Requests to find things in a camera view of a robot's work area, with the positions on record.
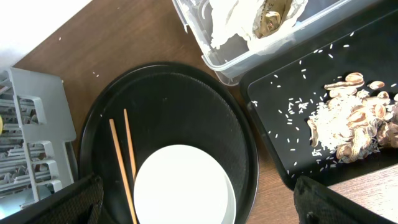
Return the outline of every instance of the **white plate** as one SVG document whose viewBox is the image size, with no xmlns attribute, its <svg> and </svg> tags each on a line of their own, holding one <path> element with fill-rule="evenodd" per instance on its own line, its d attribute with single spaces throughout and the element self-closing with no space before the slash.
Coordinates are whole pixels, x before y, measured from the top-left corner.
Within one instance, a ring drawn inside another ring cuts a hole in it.
<svg viewBox="0 0 398 224">
<path fill-rule="evenodd" d="M 191 146 L 159 149 L 144 162 L 134 186 L 141 224 L 232 224 L 236 202 L 223 168 Z"/>
</svg>

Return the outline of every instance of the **round tray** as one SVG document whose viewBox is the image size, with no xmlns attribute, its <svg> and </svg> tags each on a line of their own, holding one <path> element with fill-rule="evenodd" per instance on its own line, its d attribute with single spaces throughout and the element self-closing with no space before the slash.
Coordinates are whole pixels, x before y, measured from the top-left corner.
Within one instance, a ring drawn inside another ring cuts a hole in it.
<svg viewBox="0 0 398 224">
<path fill-rule="evenodd" d="M 100 222 L 132 223 L 109 127 L 112 118 L 133 192 L 123 109 L 129 115 L 138 172 L 162 147 L 197 147 L 215 158 L 228 174 L 236 196 L 236 223 L 246 222 L 259 173 L 248 122 L 223 85 L 178 63 L 145 65 L 124 73 L 103 90 L 88 113 L 80 141 L 79 175 L 94 172 L 103 179 Z"/>
</svg>

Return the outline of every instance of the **brown wooden surface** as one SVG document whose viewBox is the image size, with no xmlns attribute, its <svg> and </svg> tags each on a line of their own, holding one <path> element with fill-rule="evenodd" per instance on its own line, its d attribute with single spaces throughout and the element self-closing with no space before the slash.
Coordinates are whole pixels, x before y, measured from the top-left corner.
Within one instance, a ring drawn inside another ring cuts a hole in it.
<svg viewBox="0 0 398 224">
<path fill-rule="evenodd" d="M 118 75 L 143 63 L 178 61 L 215 77 L 200 56 L 194 36 L 190 31 L 185 33 L 171 0 L 93 0 L 16 67 L 58 75 L 64 80 L 80 137 L 91 104 Z M 230 91 L 243 105 L 238 89 Z M 248 223 L 298 223 L 293 193 L 282 183 L 257 131 L 253 132 L 259 150 L 260 176 Z M 74 147 L 78 155 L 77 142 Z M 397 176 L 395 166 L 331 188 L 398 222 L 394 203 L 398 202 Z"/>
</svg>

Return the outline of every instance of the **pile of peanut shells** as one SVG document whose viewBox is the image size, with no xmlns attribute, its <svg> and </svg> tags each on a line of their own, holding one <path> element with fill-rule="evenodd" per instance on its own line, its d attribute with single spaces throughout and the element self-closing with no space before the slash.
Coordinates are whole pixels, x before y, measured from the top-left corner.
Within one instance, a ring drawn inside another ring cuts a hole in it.
<svg viewBox="0 0 398 224">
<path fill-rule="evenodd" d="M 324 86 L 330 91 L 331 97 L 326 103 L 327 107 L 330 111 L 337 112 L 331 113 L 337 114 L 335 118 L 328 119 L 331 119 L 331 123 L 333 119 L 339 122 L 338 131 L 328 133 L 328 138 L 335 138 L 340 142 L 331 150 L 335 150 L 337 159 L 345 163 L 364 159 L 375 147 L 378 150 L 377 142 L 381 147 L 398 148 L 398 95 L 394 97 L 394 104 L 390 105 L 391 99 L 386 91 L 381 91 L 377 96 L 370 96 L 366 90 L 358 91 L 357 88 L 364 84 L 363 75 L 356 72 L 347 75 L 345 82 Z M 375 81 L 368 87 L 378 90 L 384 87 L 384 83 Z M 341 115 L 345 116 L 343 119 L 338 118 L 339 110 L 347 111 L 347 106 L 350 111 Z M 317 126 L 317 121 L 312 119 L 309 119 L 307 124 L 311 129 L 312 146 L 316 147 L 319 142 L 319 130 L 323 127 Z"/>
</svg>

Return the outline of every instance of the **wooden chopstick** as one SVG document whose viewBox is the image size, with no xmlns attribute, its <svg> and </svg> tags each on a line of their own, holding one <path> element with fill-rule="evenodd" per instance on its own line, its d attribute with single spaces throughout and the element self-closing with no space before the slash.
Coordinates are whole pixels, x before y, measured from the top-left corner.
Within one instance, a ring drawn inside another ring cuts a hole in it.
<svg viewBox="0 0 398 224">
<path fill-rule="evenodd" d="M 118 139 L 118 135 L 116 134 L 116 128 L 114 126 L 113 119 L 110 119 L 109 123 L 111 125 L 113 143 L 114 143 L 114 147 L 116 148 L 116 155 L 118 156 L 120 172 L 122 173 L 124 190 L 126 191 L 127 202 L 129 203 L 129 208 L 130 208 L 132 222 L 133 222 L 133 224 L 137 224 L 137 217 L 136 217 L 136 213 L 134 211 L 134 204 L 132 203 L 129 183 L 127 181 L 126 170 L 124 169 L 122 154 L 121 154 L 121 151 L 120 151 L 119 139 Z"/>
<path fill-rule="evenodd" d="M 126 123 L 127 144 L 129 145 L 130 164 L 132 170 L 132 180 L 136 183 L 136 160 L 134 158 L 134 151 L 132 149 L 132 140 L 130 133 L 129 118 L 127 117 L 127 110 L 124 109 L 124 122 Z"/>
</svg>

